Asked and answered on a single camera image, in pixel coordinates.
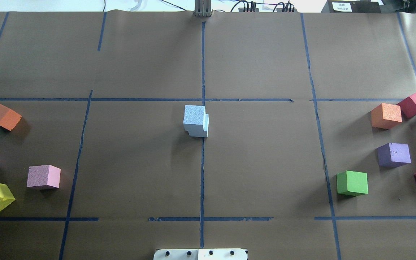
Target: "purple block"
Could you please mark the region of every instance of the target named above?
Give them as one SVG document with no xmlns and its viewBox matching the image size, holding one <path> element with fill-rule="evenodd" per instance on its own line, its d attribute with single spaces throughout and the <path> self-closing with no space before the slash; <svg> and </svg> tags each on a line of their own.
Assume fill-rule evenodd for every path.
<svg viewBox="0 0 416 260">
<path fill-rule="evenodd" d="M 411 163 L 409 145 L 387 143 L 377 148 L 378 164 L 384 167 L 399 167 Z"/>
</svg>

